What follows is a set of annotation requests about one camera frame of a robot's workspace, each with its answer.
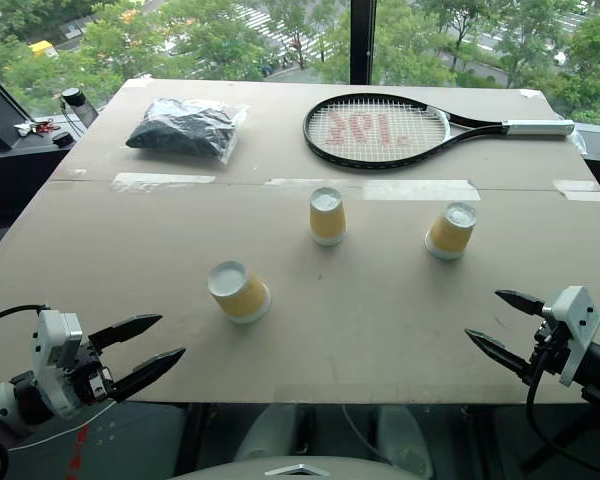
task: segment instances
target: yellow paper cup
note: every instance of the yellow paper cup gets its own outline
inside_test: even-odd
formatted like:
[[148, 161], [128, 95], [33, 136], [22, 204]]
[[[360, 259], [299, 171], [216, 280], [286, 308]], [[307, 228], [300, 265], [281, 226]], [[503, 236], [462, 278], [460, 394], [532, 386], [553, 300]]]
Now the yellow paper cup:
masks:
[[451, 203], [427, 232], [424, 244], [432, 255], [454, 260], [464, 253], [475, 224], [476, 211], [471, 205]]
[[347, 233], [342, 195], [334, 188], [319, 188], [311, 194], [309, 224], [313, 239], [320, 245], [339, 243]]
[[207, 279], [209, 293], [225, 315], [236, 323], [251, 323], [271, 305], [267, 286], [242, 263], [230, 260], [216, 266]]

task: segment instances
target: plastic bag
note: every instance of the plastic bag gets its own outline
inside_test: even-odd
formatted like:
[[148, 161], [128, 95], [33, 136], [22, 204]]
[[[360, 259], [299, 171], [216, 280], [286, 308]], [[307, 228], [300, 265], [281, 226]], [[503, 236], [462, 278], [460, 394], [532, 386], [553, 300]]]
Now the plastic bag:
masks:
[[236, 128], [244, 121], [247, 108], [209, 100], [159, 98], [149, 106], [126, 144], [214, 158], [226, 165], [236, 145]]

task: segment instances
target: racket strings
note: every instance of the racket strings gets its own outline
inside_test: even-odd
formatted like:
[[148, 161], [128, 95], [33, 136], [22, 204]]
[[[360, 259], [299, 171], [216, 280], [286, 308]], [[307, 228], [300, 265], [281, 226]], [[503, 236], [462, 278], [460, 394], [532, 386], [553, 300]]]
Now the racket strings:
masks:
[[445, 140], [447, 125], [434, 111], [387, 99], [352, 99], [314, 113], [311, 141], [332, 155], [364, 162], [413, 157]]

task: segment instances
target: crosswalk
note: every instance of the crosswalk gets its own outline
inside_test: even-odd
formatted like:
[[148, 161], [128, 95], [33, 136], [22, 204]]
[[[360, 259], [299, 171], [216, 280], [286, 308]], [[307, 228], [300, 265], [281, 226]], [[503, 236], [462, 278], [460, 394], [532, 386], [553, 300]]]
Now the crosswalk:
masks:
[[[256, 10], [255, 8], [245, 7], [243, 5], [239, 5], [236, 7], [238, 18], [245, 22], [245, 25], [256, 32], [260, 33], [262, 36], [268, 38], [272, 43], [278, 45], [280, 47], [280, 51], [278, 56], [282, 58], [287, 51], [292, 50], [293, 38], [288, 35], [284, 35], [280, 33], [283, 25], [279, 23], [277, 25], [276, 31], [269, 30], [269, 23], [271, 22], [271, 17], [266, 12], [261, 12], [260, 10]], [[316, 60], [320, 60], [320, 37], [317, 35], [314, 38], [308, 38], [305, 35], [300, 36], [300, 44], [302, 45], [302, 52], [305, 58], [312, 58]], [[332, 53], [332, 49], [328, 44], [324, 44], [324, 57], [325, 59]]]

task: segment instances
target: paper cup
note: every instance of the paper cup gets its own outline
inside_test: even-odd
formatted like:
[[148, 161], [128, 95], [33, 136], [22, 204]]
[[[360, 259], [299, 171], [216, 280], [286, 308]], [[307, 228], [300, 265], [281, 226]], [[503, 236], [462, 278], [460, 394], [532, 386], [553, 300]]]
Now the paper cup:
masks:
[[442, 260], [454, 260], [464, 253], [476, 224], [471, 205], [451, 203], [427, 232], [424, 244], [431, 254]]
[[209, 293], [225, 315], [236, 323], [262, 317], [271, 305], [267, 286], [240, 262], [230, 260], [216, 266], [207, 279]]
[[333, 188], [319, 188], [311, 195], [309, 223], [311, 236], [320, 245], [339, 243], [347, 233], [342, 195]]

